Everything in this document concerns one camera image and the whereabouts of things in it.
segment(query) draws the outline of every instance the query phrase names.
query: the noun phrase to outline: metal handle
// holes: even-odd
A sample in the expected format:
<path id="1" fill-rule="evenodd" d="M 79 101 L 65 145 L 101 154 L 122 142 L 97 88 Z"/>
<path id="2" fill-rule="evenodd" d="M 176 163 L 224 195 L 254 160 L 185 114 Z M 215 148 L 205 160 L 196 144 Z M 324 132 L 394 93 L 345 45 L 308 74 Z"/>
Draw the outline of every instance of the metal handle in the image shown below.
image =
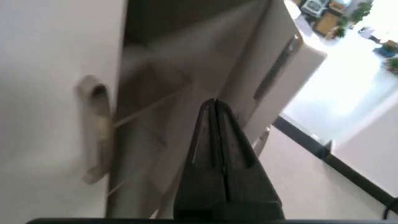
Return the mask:
<path id="1" fill-rule="evenodd" d="M 87 172 L 84 180 L 94 184 L 107 174 L 113 159 L 113 119 L 109 96 L 96 77 L 88 75 L 77 86 L 82 102 L 82 125 Z"/>
<path id="2" fill-rule="evenodd" d="M 299 35 L 295 34 L 283 48 L 275 63 L 272 65 L 271 69 L 268 71 L 267 75 L 261 81 L 260 85 L 253 96 L 256 101 L 261 100 L 263 96 L 271 89 L 272 85 L 277 80 L 277 77 L 282 73 L 287 62 L 297 53 L 299 46 L 301 44 L 301 38 Z"/>

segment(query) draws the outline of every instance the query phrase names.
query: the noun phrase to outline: wall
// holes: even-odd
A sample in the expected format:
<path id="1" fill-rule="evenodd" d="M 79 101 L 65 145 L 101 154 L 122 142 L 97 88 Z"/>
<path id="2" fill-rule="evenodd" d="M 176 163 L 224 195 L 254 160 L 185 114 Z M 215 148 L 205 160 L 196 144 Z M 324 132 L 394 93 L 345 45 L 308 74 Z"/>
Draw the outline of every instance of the wall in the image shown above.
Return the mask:
<path id="1" fill-rule="evenodd" d="M 354 127 L 332 151 L 352 169 L 398 196 L 398 91 Z"/>

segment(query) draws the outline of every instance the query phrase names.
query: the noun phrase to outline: floor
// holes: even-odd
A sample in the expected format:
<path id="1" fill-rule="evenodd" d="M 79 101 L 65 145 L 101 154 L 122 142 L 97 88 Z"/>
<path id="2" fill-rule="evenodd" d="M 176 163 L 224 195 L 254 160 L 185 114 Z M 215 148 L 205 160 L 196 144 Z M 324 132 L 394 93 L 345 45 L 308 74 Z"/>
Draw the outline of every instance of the floor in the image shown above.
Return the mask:
<path id="1" fill-rule="evenodd" d="M 274 127 L 259 160 L 282 200 L 287 219 L 381 217 L 383 204 Z"/>
<path id="2" fill-rule="evenodd" d="M 356 122 L 398 89 L 377 46 L 355 31 L 340 40 L 324 40 L 328 56 L 281 114 L 320 142 L 344 135 Z"/>

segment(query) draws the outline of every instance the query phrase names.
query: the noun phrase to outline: black baseboard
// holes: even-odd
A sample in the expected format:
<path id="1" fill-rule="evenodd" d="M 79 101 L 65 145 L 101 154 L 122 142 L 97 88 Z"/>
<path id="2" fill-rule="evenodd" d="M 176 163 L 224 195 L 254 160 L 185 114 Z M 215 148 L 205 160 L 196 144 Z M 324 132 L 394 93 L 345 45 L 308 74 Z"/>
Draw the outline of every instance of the black baseboard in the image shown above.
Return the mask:
<path id="1" fill-rule="evenodd" d="M 376 184 L 362 176 L 360 173 L 353 170 L 350 166 L 339 160 L 331 151 L 331 143 L 326 146 L 317 142 L 314 138 L 311 138 L 303 131 L 296 128 L 293 124 L 289 123 L 282 117 L 278 117 L 274 122 L 274 127 L 279 131 L 293 139 L 296 143 L 301 145 L 303 148 L 311 152 L 314 156 L 322 159 L 330 167 L 334 168 L 337 172 L 345 176 L 347 179 L 352 181 L 355 185 L 360 187 L 370 196 L 381 202 L 383 205 L 388 206 L 394 197 L 385 192 L 383 189 L 378 187 Z M 392 211 L 398 214 L 398 205 L 392 208 Z"/>
<path id="2" fill-rule="evenodd" d="M 314 138 L 311 138 L 303 131 L 299 130 L 299 128 L 296 128 L 293 124 L 290 124 L 284 118 L 279 116 L 273 125 L 279 131 L 282 131 L 299 145 L 311 152 L 314 156 L 323 159 L 329 155 L 330 150 L 326 146 L 320 144 Z"/>
<path id="3" fill-rule="evenodd" d="M 349 179 L 352 183 L 360 187 L 370 196 L 381 202 L 383 205 L 388 206 L 394 200 L 393 196 L 362 176 L 360 173 L 353 170 L 334 155 L 330 154 L 329 156 L 326 156 L 323 161 Z M 395 205 L 391 210 L 398 214 L 398 205 Z"/>

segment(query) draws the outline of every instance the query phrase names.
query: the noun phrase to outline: potted plant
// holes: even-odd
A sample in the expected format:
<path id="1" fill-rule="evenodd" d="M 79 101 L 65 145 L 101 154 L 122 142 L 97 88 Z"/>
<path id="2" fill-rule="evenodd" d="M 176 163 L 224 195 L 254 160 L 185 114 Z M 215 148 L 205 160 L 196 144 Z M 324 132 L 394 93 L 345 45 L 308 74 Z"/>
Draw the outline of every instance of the potted plant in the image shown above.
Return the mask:
<path id="1" fill-rule="evenodd" d="M 339 28 L 336 29 L 334 38 L 336 37 L 344 37 L 346 35 L 346 29 L 343 26 L 339 26 Z"/>
<path id="2" fill-rule="evenodd" d="M 398 58 L 389 58 L 388 59 L 388 70 L 391 72 L 396 72 L 398 71 Z"/>
<path id="3" fill-rule="evenodd" d="M 337 22 L 338 26 L 346 27 L 348 24 L 348 18 L 345 16 L 341 16 L 340 19 Z"/>
<path id="4" fill-rule="evenodd" d="M 372 9 L 372 0 L 368 0 L 366 2 L 361 2 L 358 4 L 358 7 L 354 10 L 351 15 L 351 21 L 355 26 L 358 22 L 362 21 L 363 18 L 371 13 Z"/>

